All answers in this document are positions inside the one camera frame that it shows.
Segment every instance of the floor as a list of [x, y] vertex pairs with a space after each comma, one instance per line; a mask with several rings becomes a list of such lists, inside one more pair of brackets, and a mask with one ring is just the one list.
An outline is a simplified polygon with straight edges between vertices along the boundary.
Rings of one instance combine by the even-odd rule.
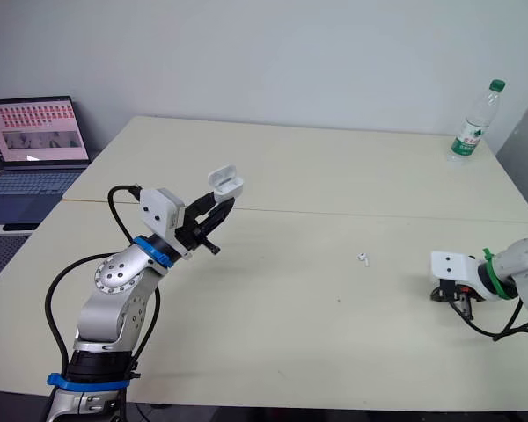
[[[46, 398], [0, 392], [0, 422], [39, 421]], [[144, 419], [137, 405], [148, 418]], [[128, 422], [528, 422], [528, 412], [426, 413], [128, 404]]]

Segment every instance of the laptop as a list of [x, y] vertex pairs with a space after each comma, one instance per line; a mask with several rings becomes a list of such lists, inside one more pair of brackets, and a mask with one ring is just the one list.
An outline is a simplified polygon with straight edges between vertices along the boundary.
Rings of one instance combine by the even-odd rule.
[[90, 163], [70, 97], [0, 99], [0, 224], [40, 223]]

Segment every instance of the plastic water bottle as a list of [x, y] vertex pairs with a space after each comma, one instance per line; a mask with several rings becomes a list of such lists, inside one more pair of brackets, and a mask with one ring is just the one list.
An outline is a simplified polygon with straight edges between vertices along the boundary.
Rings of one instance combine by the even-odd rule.
[[499, 110], [499, 97], [504, 85], [506, 85], [504, 81], [493, 79], [488, 91], [473, 104], [471, 112], [467, 114], [464, 126], [451, 145], [448, 159], [464, 161], [473, 153]]

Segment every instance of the green clip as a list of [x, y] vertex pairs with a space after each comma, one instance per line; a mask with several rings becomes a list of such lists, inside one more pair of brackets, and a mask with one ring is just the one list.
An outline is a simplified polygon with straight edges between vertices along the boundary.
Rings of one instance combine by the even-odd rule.
[[495, 270], [493, 269], [493, 263], [492, 263], [494, 254], [492, 254], [488, 248], [485, 248], [483, 252], [485, 253], [485, 260], [487, 261], [487, 263], [485, 264], [485, 267], [487, 268], [487, 274], [489, 276], [489, 279], [491, 279], [493, 286], [495, 287], [496, 293], [501, 299], [504, 299], [506, 301], [512, 299], [502, 289], [502, 284], [495, 274]]

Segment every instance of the black cable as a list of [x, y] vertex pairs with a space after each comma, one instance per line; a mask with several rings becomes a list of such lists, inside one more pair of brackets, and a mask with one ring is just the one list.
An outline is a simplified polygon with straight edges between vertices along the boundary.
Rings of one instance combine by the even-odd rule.
[[507, 324], [504, 326], [504, 328], [502, 329], [502, 331], [499, 333], [498, 336], [496, 336], [495, 338], [493, 338], [493, 341], [498, 341], [500, 340], [502, 337], [504, 337], [504, 334], [510, 330], [510, 327], [512, 327], [512, 325], [514, 324], [515, 320], [517, 319], [518, 317], [518, 314], [520, 313], [520, 310], [522, 309], [522, 299], [518, 299], [518, 303], [517, 303], [517, 306], [515, 307], [514, 309], [514, 312], [512, 312], [512, 315], [510, 316], [510, 319], [509, 321], [507, 322]]
[[69, 354], [67, 352], [67, 347], [64, 344], [64, 341], [62, 340], [61, 333], [59, 332], [59, 329], [56, 326], [55, 319], [53, 318], [53, 311], [51, 310], [51, 300], [53, 299], [53, 293], [55, 292], [55, 289], [61, 279], [67, 275], [70, 271], [75, 269], [77, 266], [80, 266], [88, 261], [93, 261], [94, 259], [100, 259], [100, 258], [107, 258], [109, 256], [112, 256], [113, 253], [99, 253], [97, 255], [91, 255], [90, 257], [79, 259], [76, 262], [73, 262], [69, 266], [67, 266], [64, 270], [62, 270], [58, 275], [55, 277], [51, 285], [49, 286], [49, 289], [47, 291], [47, 295], [45, 296], [45, 318], [47, 319], [47, 324], [49, 326], [49, 329], [53, 333], [53, 337], [55, 338], [55, 342], [59, 347], [59, 351], [61, 352], [61, 360], [62, 360], [62, 370], [61, 375], [64, 377], [67, 373], [67, 366], [69, 365]]
[[482, 334], [483, 336], [487, 336], [487, 337], [495, 337], [495, 336], [498, 336], [499, 333], [498, 332], [489, 332], [489, 331], [485, 331], [485, 330], [482, 330], [481, 328], [479, 328], [477, 325], [475, 325], [474, 323], [472, 323], [463, 313], [461, 310], [458, 309], [458, 307], [455, 305], [454, 302], [448, 302], [451, 306], [452, 309], [454, 309], [456, 311], [456, 313], [461, 317], [461, 319], [464, 320], [464, 322], [469, 325], [472, 329], [476, 330], [479, 334]]
[[[461, 310], [459, 310], [459, 308], [454, 304], [454, 302], [448, 302], [451, 306], [452, 309], [454, 309], [454, 311], [461, 317], [461, 319], [464, 320], [464, 322], [469, 325], [472, 329], [474, 329], [475, 331], [477, 331], [479, 334], [482, 334], [483, 336], [487, 336], [487, 337], [491, 337], [493, 339], [497, 338], [497, 340], [500, 340], [501, 338], [504, 338], [504, 337], [508, 337], [508, 336], [511, 336], [513, 334], [518, 334], [519, 332], [525, 332], [526, 334], [528, 334], [528, 323], [525, 323], [525, 324], [522, 324], [521, 326], [517, 327], [517, 328], [511, 328], [511, 329], [508, 329], [507, 331], [502, 331], [502, 332], [489, 332], [489, 331], [485, 331], [485, 330], [482, 330], [480, 327], [478, 327], [477, 325], [475, 325], [474, 323], [472, 323], [463, 313]], [[512, 320], [512, 323], [514, 323], [514, 319], [516, 319], [516, 316], [517, 314], [515, 315], [515, 317], [511, 317], [510, 319]]]
[[117, 186], [112, 187], [107, 193], [107, 205], [109, 206], [109, 209], [112, 212], [112, 215], [114, 216], [115, 222], [117, 222], [117, 225], [120, 227], [121, 231], [123, 232], [123, 235], [125, 235], [125, 237], [127, 238], [130, 244], [133, 243], [133, 237], [129, 234], [128, 230], [123, 225], [121, 218], [117, 214], [117, 210], [115, 209], [115, 204], [114, 204], [114, 194], [118, 191], [128, 191], [129, 192], [136, 188], [137, 186], [134, 186], [134, 185], [117, 185]]
[[129, 375], [131, 371], [133, 370], [133, 366], [136, 364], [137, 360], [139, 359], [139, 356], [141, 356], [141, 353], [143, 352], [144, 347], [147, 345], [147, 341], [149, 341], [149, 337], [153, 330], [155, 329], [155, 325], [158, 320], [158, 313], [160, 312], [160, 290], [158, 290], [158, 287], [155, 288], [155, 310], [152, 313], [152, 318], [150, 319], [149, 328], [144, 333], [143, 340], [141, 340], [141, 344], [139, 347], [137, 347], [137, 351], [131, 358], [131, 361], [129, 362], [129, 365], [127, 367], [127, 374]]
[[143, 418], [146, 422], [150, 422], [150, 419], [147, 418], [147, 415], [145, 415], [143, 413], [143, 411], [141, 410], [141, 407], [139, 407], [139, 403], [135, 403], [135, 407], [137, 408], [137, 411], [139, 412], [139, 414], [141, 415], [141, 418]]
[[120, 389], [120, 422], [127, 422], [127, 387]]
[[[139, 186], [133, 186], [133, 185], [118, 185], [114, 186], [112, 189], [109, 190], [107, 194], [107, 203], [108, 206], [112, 212], [112, 215], [114, 216], [115, 221], [117, 222], [117, 225], [123, 232], [123, 235], [128, 239], [128, 241], [132, 244], [133, 243], [133, 237], [129, 234], [126, 227], [123, 225], [123, 221], [117, 214], [117, 210], [115, 209], [114, 204], [114, 194], [121, 190], [127, 190], [131, 194], [135, 196], [137, 200], [139, 200], [139, 192], [141, 191], [141, 187]], [[47, 291], [47, 295], [45, 296], [45, 317], [47, 319], [47, 323], [49, 326], [49, 329], [51, 330], [53, 337], [55, 338], [55, 342], [57, 346], [59, 347], [59, 351], [61, 353], [61, 360], [62, 360], [62, 371], [61, 376], [65, 376], [67, 372], [67, 367], [69, 365], [69, 354], [67, 352], [66, 345], [64, 344], [64, 341], [62, 340], [61, 333], [59, 332], [59, 329], [56, 326], [55, 319], [53, 317], [53, 311], [51, 309], [51, 301], [53, 299], [53, 293], [55, 292], [56, 287], [58, 286], [59, 282], [62, 280], [62, 278], [69, 273], [71, 270], [76, 268], [77, 266], [80, 266], [88, 261], [92, 261], [94, 259], [99, 258], [107, 258], [109, 256], [112, 256], [113, 253], [102, 253], [98, 255], [91, 255], [90, 257], [81, 258], [76, 262], [73, 262], [66, 268], [64, 268], [53, 280], [51, 285], [49, 286], [49, 289]], [[141, 341], [141, 344], [139, 347], [137, 347], [135, 355], [131, 358], [131, 361], [128, 364], [128, 367], [126, 369], [126, 376], [130, 378], [131, 371], [133, 370], [135, 364], [137, 363], [137, 360], [139, 359], [139, 356], [141, 355], [143, 349], [145, 348], [147, 341], [149, 340], [149, 337], [151, 333], [153, 332], [155, 325], [158, 320], [158, 314], [160, 312], [160, 290], [158, 287], [155, 289], [155, 309], [152, 315], [152, 319], [150, 320], [149, 328], [145, 332], [145, 335], [143, 337], [143, 340]], [[51, 404], [53, 403], [53, 399], [55, 398], [55, 393], [58, 390], [58, 387], [54, 387], [53, 391], [51, 392], [51, 395], [49, 396], [48, 403], [47, 403], [47, 409], [45, 410], [45, 417], [47, 418], [48, 413], [50, 412]], [[120, 390], [120, 419], [121, 422], [127, 422], [127, 388]]]

